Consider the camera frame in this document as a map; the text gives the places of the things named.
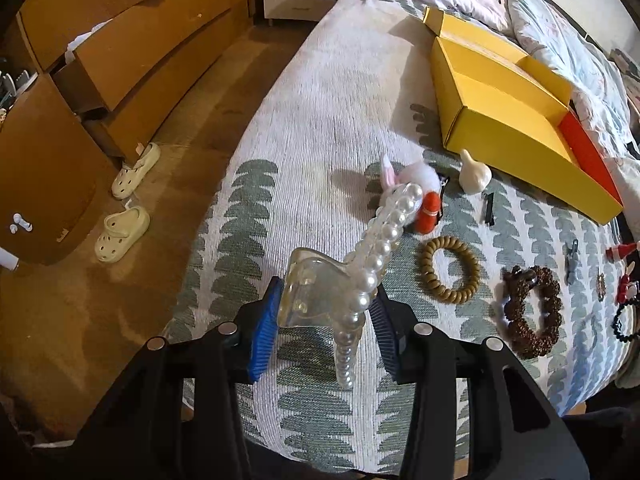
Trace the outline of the white bunny carrot hair clip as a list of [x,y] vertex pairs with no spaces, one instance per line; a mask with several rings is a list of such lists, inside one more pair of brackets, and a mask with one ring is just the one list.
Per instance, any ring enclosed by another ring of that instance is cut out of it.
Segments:
[[378,204],[383,206],[398,188],[410,185],[413,188],[412,198],[416,204],[410,214],[407,214],[407,223],[412,224],[413,229],[419,234],[431,234],[442,218],[444,180],[424,160],[413,162],[396,171],[390,158],[383,154],[380,166],[382,195]]

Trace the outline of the yellow cardboard box tray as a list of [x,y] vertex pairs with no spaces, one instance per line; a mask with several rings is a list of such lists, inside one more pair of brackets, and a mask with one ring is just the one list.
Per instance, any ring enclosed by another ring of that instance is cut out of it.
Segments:
[[431,72],[442,145],[510,174],[600,224],[623,201],[570,109],[572,86],[512,42],[437,8]]

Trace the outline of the cream slipper near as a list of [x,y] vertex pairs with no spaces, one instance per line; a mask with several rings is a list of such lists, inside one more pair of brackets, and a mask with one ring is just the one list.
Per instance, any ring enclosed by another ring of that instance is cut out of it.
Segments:
[[142,206],[134,206],[104,219],[103,231],[94,244],[96,258],[115,263],[137,243],[149,229],[150,216]]

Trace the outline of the pink floral quilt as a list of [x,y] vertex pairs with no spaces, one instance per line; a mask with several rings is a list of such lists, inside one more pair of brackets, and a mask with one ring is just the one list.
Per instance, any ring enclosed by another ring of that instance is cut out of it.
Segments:
[[604,156],[639,157],[620,70],[551,4],[544,0],[416,1],[480,22],[514,39],[533,58],[570,82],[578,118]]

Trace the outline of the blue cloud hair clip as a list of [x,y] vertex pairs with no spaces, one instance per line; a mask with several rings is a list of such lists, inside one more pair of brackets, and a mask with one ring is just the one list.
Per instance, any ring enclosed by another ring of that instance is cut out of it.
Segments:
[[571,285],[576,281],[577,267],[579,264],[579,240],[574,238],[565,247],[565,283]]

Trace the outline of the black bobby pin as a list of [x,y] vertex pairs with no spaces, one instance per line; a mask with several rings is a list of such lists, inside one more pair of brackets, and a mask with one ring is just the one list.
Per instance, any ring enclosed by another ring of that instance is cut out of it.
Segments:
[[485,193],[484,200],[485,200],[484,222],[486,226],[494,226],[495,225],[495,214],[494,214],[495,194]]

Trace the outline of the cream slipper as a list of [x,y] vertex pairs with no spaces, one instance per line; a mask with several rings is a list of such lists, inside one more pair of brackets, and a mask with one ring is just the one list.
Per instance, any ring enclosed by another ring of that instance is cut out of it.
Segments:
[[149,229],[150,216],[142,206],[134,206],[104,219],[103,231],[94,244],[96,258],[115,263],[137,243]]
[[156,143],[150,142],[134,165],[123,164],[111,187],[112,195],[116,200],[126,200],[134,194],[142,180],[159,160],[160,147]]

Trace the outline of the red santa hat clip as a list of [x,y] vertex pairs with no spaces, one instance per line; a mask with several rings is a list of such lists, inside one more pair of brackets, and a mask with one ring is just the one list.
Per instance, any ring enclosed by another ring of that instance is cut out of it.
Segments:
[[608,248],[605,251],[605,257],[608,261],[616,262],[626,259],[630,254],[640,248],[639,242],[633,242],[628,244],[618,244]]

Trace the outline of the red cherry bead clip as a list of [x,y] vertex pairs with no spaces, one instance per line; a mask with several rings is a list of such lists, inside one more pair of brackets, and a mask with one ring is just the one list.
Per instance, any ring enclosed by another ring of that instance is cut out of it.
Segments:
[[634,261],[631,261],[631,263],[626,265],[625,272],[618,282],[616,292],[616,302],[618,304],[626,304],[638,295],[639,283],[631,279],[631,273],[634,270],[635,264]]

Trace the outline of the pearl hair claw clip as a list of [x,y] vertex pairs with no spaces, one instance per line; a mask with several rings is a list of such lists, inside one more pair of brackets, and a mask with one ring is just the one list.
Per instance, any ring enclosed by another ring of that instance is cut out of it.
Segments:
[[408,226],[407,214],[416,204],[412,194],[410,185],[393,192],[342,261],[305,247],[294,249],[288,259],[278,324],[329,327],[336,381],[343,389],[354,386],[366,311]]

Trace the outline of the white pearl garlic clip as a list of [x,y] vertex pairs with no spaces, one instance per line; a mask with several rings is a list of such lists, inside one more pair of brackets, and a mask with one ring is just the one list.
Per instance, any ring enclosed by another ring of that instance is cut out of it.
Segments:
[[460,158],[459,183],[463,192],[468,195],[484,192],[492,178],[490,168],[475,160],[464,148],[460,151]]

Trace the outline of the cream slipper far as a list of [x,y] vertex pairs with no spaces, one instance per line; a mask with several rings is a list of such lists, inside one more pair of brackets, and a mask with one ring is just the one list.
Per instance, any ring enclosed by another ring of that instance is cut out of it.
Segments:
[[116,200],[126,200],[134,194],[142,180],[159,160],[160,147],[156,143],[150,142],[134,165],[123,164],[111,187],[112,195]]

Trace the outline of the green leaf pattern bedspread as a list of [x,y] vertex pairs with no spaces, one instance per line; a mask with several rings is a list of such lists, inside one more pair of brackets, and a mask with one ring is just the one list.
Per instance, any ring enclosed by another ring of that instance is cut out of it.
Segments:
[[[620,264],[605,260],[612,231],[507,174],[495,174],[495,222],[484,200],[463,194],[460,160],[442,147],[430,71],[432,33],[412,0],[338,0],[273,85],[246,128],[202,223],[174,316],[173,342],[201,337],[262,296],[285,274],[291,252],[308,247],[341,259],[378,206],[380,158],[395,168],[424,160],[448,178],[438,232],[468,244],[480,262],[480,288],[466,304],[424,292],[423,240],[402,238],[384,276],[388,296],[449,336],[480,341],[500,330],[501,273],[510,266],[564,271],[579,245],[575,283],[562,286],[563,323],[548,356],[526,370],[559,413],[603,389],[629,348],[612,330]],[[337,385],[326,327],[280,331],[268,370],[239,390],[247,437],[314,468],[398,471],[413,388],[384,370],[371,325],[358,348],[355,385]]]

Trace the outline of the wooden dresser drawers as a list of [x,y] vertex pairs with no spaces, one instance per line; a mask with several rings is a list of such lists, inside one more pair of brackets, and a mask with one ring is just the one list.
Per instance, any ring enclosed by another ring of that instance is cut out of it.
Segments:
[[1,0],[1,253],[68,255],[120,164],[248,22],[247,0]]

